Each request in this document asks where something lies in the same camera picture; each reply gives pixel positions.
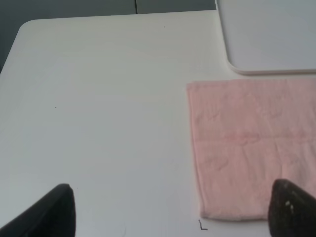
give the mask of white tray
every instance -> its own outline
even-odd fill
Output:
[[[237,73],[316,73],[316,0],[216,0]]]

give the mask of dark background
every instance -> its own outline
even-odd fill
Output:
[[[30,20],[216,9],[215,0],[0,0],[0,71]]]

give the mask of folded towel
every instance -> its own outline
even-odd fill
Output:
[[[275,179],[316,196],[316,79],[187,86],[202,217],[266,219]]]

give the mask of table surface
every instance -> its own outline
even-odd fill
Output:
[[[69,183],[78,237],[269,236],[198,223],[186,84],[238,78],[217,11],[24,24],[0,75],[0,226]]]

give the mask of towel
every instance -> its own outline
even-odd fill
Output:
[[[316,79],[188,84],[200,214],[266,219],[275,179],[316,196]]]

